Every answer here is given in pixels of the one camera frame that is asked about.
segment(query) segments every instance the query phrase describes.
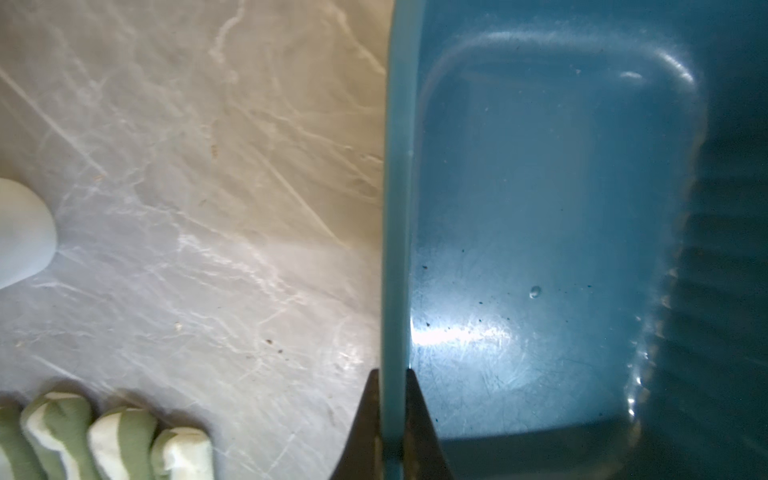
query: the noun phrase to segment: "marble countertop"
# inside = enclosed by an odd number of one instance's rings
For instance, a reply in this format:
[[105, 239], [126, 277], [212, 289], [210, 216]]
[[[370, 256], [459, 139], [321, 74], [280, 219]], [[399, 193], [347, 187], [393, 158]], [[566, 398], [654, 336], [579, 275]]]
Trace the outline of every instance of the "marble countertop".
[[379, 361], [391, 0], [8, 0], [0, 177], [60, 247], [0, 290], [0, 391], [204, 426], [325, 478]]

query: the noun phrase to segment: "blue plastic container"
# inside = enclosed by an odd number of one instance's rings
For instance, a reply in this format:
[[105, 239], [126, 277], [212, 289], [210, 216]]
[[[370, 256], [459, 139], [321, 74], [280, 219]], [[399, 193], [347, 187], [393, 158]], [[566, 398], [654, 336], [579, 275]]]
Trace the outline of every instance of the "blue plastic container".
[[397, 1], [392, 451], [411, 366], [459, 478], [766, 478], [767, 21]]

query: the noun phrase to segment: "gray marble surface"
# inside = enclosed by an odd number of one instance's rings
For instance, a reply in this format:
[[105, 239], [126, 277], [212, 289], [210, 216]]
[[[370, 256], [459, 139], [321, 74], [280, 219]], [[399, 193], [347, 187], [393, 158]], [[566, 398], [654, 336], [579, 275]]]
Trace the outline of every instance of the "gray marble surface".
[[66, 381], [324, 478], [378, 359], [391, 0], [0, 2], [0, 177], [55, 215], [0, 391]]

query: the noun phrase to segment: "green glove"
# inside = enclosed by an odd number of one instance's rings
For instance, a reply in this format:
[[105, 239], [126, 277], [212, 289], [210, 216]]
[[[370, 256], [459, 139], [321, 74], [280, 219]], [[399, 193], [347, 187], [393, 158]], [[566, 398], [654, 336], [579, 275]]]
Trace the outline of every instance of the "green glove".
[[88, 401], [72, 393], [47, 393], [22, 412], [22, 432], [38, 456], [48, 480], [99, 480], [86, 431]]
[[164, 430], [152, 445], [156, 480], [214, 480], [214, 449], [202, 430]]
[[19, 417], [17, 405], [0, 406], [0, 478], [45, 480], [32, 447], [24, 440]]
[[103, 414], [88, 429], [91, 447], [104, 480], [152, 480], [150, 448], [157, 420], [146, 410], [120, 407]]

